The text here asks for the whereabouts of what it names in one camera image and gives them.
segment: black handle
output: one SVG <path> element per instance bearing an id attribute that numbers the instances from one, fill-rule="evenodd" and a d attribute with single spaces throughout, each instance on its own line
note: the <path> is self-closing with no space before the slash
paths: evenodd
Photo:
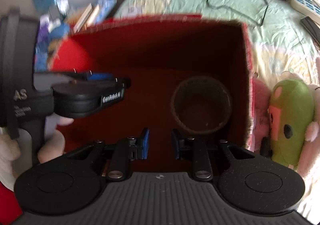
<path id="1" fill-rule="evenodd" d="M 32 166 L 39 164 L 38 151 L 44 144 L 45 117 L 33 119 L 20 124 L 32 137 Z"/>
<path id="2" fill-rule="evenodd" d="M 18 121 L 14 114 L 14 71 L 13 60 L 16 44 L 16 36 L 20 20 L 20 12 L 16 9 L 11 9 L 7 18 L 7 31 L 4 39 L 3 49 L 3 65 L 2 65 L 2 91 L 5 103 L 5 112 L 7 120 L 7 129 L 12 139 L 19 137 Z"/>
<path id="3" fill-rule="evenodd" d="M 212 180 L 213 172 L 205 141 L 201 138 L 195 138 L 192 143 L 193 178 L 198 181 Z"/>
<path id="4" fill-rule="evenodd" d="M 129 170 L 129 140 L 124 138 L 117 142 L 107 170 L 107 180 L 122 181 L 127 178 Z"/>

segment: red fabric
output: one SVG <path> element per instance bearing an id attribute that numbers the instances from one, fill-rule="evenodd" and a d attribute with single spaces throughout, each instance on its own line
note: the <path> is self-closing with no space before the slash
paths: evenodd
<path id="1" fill-rule="evenodd" d="M 129 20 L 136 20 L 137 18 L 155 18 L 155 17 L 176 17 L 176 18 L 183 18 L 183 17 L 188 17 L 188 18 L 202 18 L 201 14 L 171 14 L 171 15 L 151 15 L 151 16 L 137 16 L 137 17 L 128 17 L 128 18 L 108 18 L 107 20 L 104 20 L 101 25 L 106 24 L 106 23 L 112 23 L 112 22 L 117 22 L 117 21 L 129 21 Z"/>
<path id="2" fill-rule="evenodd" d="M 253 64 L 252 64 L 252 54 L 251 54 L 251 45 L 250 45 L 250 39 L 248 36 L 248 26 L 247 24 L 242 24 L 242 29 L 243 29 L 243 36 L 244 36 L 244 42 L 245 42 L 245 47 L 247 51 L 247 64 L 248 64 L 248 69 L 250 73 L 253 71 Z M 251 104 L 251 107 L 249 107 L 249 115 L 251 116 L 252 120 L 254 119 L 254 86 L 253 86 L 253 78 L 252 74 L 249 75 L 249 104 Z M 251 121 L 250 129 L 253 130 L 253 121 Z M 250 132 L 250 136 L 246 142 L 245 148 L 248 150 L 251 150 L 254 152 L 254 141 L 252 141 L 252 132 Z"/>
<path id="3" fill-rule="evenodd" d="M 14 193 L 0 183 L 0 223 L 8 225 L 22 214 Z"/>

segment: mattress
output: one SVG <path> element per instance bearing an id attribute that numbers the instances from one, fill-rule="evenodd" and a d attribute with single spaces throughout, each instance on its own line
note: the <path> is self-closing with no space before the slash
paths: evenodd
<path id="1" fill-rule="evenodd" d="M 317 49 L 300 24 L 304 17 L 282 0 L 125 0 L 116 18 L 153 14 L 200 14 L 203 18 L 239 20 L 248 26 L 253 70 L 272 88 L 283 71 L 299 74 L 307 83 L 317 83 Z"/>

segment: white plush toy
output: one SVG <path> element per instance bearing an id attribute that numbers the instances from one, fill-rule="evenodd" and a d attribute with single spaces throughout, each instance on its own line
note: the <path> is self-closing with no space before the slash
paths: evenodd
<path id="1" fill-rule="evenodd" d="M 320 83 L 320 58 L 316 59 L 318 79 Z M 303 177 L 306 192 L 298 211 L 313 224 L 320 222 L 320 87 L 309 85 L 315 103 L 314 122 L 317 124 L 317 134 L 314 141 L 305 141 L 299 159 L 297 172 Z"/>
<path id="2" fill-rule="evenodd" d="M 40 163 L 50 161 L 61 156 L 64 151 L 65 140 L 57 125 L 69 125 L 73 119 L 53 114 L 46 118 L 44 130 L 44 146 L 39 150 Z M 25 130 L 19 129 L 19 138 L 12 140 L 5 129 L 0 129 L 0 182 L 13 191 L 15 180 L 27 169 L 31 168 L 30 156 L 32 141 Z"/>

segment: plush toy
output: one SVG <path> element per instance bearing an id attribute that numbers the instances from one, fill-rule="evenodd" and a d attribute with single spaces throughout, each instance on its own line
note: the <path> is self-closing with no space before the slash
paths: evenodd
<path id="1" fill-rule="evenodd" d="M 296 169 L 314 117 L 312 93 L 303 80 L 285 79 L 277 83 L 270 98 L 269 116 L 272 160 Z"/>
<path id="2" fill-rule="evenodd" d="M 320 83 L 320 58 L 316 59 L 318 79 Z M 301 79 L 297 74 L 284 72 L 284 78 Z M 306 190 L 297 211 L 311 223 L 320 223 L 320 87 L 316 84 L 308 85 L 313 95 L 315 113 L 313 122 L 307 128 L 306 139 L 300 154 L 297 173 L 305 182 Z"/>
<path id="3" fill-rule="evenodd" d="M 46 118 L 44 139 L 45 144 L 39 150 L 38 159 L 40 163 L 47 162 L 58 156 L 64 151 L 64 137 L 56 130 L 58 125 L 68 125 L 73 119 L 60 117 L 53 114 Z M 28 136 L 23 136 L 22 130 L 19 131 L 20 137 L 12 140 L 5 129 L 0 132 L 0 182 L 8 189 L 13 191 L 13 186 L 17 177 L 28 168 L 30 164 L 25 158 L 26 151 L 31 149 L 31 141 Z"/>
<path id="4" fill-rule="evenodd" d="M 269 135 L 269 100 L 271 90 L 257 76 L 253 76 L 254 119 L 250 150 L 259 153 L 261 141 Z"/>

